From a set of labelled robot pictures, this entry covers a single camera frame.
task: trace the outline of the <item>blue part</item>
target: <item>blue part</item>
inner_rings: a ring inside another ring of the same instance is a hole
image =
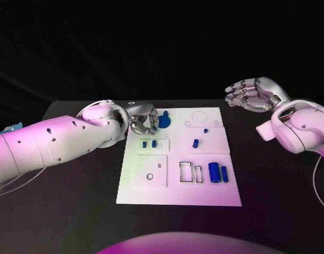
[[[21,129],[21,128],[23,128],[23,125],[21,125],[21,122],[19,122],[17,124],[13,124],[11,126],[8,126],[8,130],[0,131],[0,134],[4,134],[4,133],[7,133],[7,132],[14,131],[14,130],[19,130],[19,129]]]
[[[193,139],[192,147],[193,147],[193,148],[198,148],[198,139]]]
[[[160,129],[163,129],[163,128],[166,128],[166,127],[169,126],[169,124],[170,124],[170,119],[169,119],[169,117],[167,117],[167,111],[164,111],[164,112],[163,112],[163,115],[160,115],[160,116],[157,117],[157,121],[159,121],[157,127],[159,127]]]
[[[227,183],[228,182],[228,175],[227,175],[227,169],[224,166],[221,166],[221,176],[222,176],[222,181]]]
[[[219,166],[216,162],[208,163],[209,167],[209,181],[215,184],[221,182]]]

